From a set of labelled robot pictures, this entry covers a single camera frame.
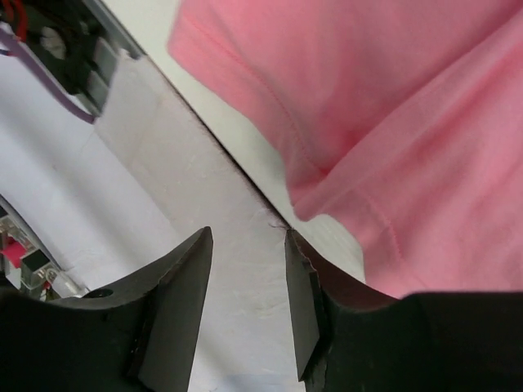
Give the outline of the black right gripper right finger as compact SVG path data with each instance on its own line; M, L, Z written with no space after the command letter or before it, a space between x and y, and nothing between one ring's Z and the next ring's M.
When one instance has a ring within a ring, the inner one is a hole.
M519 391L522 295L396 299L285 238L298 380L309 391Z

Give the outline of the pink t-shirt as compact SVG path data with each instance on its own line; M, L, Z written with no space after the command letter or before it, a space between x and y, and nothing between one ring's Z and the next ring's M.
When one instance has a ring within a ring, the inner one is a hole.
M279 152L366 283L522 288L519 1L184 1L168 50Z

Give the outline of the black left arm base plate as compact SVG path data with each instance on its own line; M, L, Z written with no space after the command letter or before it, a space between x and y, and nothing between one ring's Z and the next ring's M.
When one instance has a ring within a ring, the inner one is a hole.
M144 54L102 1L3 1L1 53L86 123L102 113L120 55Z

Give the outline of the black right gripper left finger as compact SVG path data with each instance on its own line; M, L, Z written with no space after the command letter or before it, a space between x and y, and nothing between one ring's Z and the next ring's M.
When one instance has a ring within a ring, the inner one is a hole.
M187 390L212 249L204 227L81 298L43 302L2 289L2 390Z

